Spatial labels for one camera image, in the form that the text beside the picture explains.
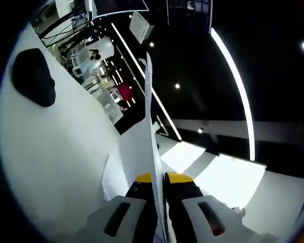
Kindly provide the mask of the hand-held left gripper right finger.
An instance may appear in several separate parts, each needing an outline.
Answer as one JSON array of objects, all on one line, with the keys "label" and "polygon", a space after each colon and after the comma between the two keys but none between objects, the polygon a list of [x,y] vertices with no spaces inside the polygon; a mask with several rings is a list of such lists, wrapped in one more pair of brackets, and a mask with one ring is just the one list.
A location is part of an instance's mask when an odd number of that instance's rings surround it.
[{"label": "hand-held left gripper right finger", "polygon": [[243,225],[243,213],[211,195],[203,195],[192,178],[166,172],[164,190],[177,242],[277,242],[268,233]]}]

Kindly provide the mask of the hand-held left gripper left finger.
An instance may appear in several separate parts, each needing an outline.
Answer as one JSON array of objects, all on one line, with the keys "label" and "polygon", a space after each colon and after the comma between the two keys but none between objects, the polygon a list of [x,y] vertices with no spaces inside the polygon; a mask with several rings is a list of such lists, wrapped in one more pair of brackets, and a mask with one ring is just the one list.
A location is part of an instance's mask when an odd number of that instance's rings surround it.
[{"label": "hand-held left gripper left finger", "polygon": [[73,242],[153,242],[157,211],[151,174],[136,177],[125,196],[116,196],[87,218]]}]

